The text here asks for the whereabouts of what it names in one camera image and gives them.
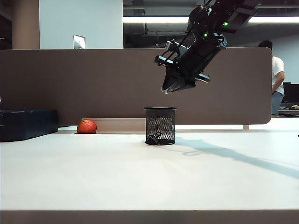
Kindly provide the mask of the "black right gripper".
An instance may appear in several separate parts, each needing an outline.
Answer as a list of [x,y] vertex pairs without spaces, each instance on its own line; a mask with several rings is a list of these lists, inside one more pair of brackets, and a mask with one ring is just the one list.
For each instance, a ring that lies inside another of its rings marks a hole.
[[202,74],[205,67],[222,50],[227,48],[227,40],[220,33],[204,33],[195,37],[191,46],[171,40],[166,42],[165,52],[155,56],[154,62],[166,68],[161,91],[169,94],[196,87],[197,80],[208,83],[210,78]]

